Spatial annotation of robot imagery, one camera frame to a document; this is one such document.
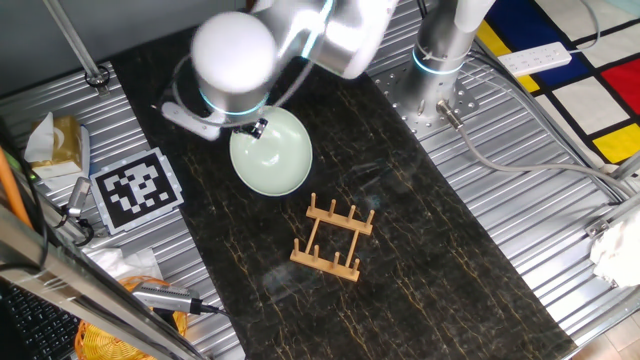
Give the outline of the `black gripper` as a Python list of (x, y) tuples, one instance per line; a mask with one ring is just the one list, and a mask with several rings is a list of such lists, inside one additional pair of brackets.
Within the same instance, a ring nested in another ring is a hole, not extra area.
[(251, 128), (249, 125), (236, 127), (233, 129), (233, 133), (248, 134), (256, 139), (259, 139), (262, 136), (267, 125), (268, 125), (268, 121), (264, 118), (260, 118)]

